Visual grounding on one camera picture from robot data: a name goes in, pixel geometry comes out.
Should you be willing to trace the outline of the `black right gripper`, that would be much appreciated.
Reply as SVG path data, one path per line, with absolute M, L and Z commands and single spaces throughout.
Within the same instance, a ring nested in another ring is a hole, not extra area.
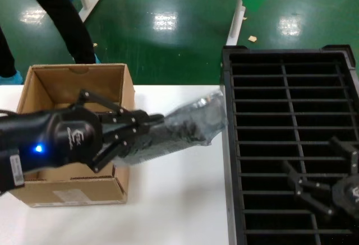
M 287 183 L 294 191 L 294 197 L 313 212 L 324 216 L 334 216 L 333 203 L 341 212 L 358 220 L 358 150 L 351 144 L 336 137 L 330 139 L 334 152 L 349 162 L 351 176 L 341 179 L 332 188 L 325 183 L 304 179 L 289 163 L 283 161 L 283 170 L 287 173 Z

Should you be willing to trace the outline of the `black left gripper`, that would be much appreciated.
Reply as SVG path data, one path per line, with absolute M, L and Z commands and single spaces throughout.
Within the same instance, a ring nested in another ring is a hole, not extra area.
M 22 170 L 31 173 L 67 164 L 90 164 L 98 173 L 116 157 L 125 157 L 134 141 L 149 132 L 162 114 L 127 110 L 89 90 L 80 91 L 77 105 L 97 103 L 109 111 L 84 107 L 43 110 L 1 117 L 1 150 L 17 151 Z M 102 126 L 121 123 L 138 126 Z

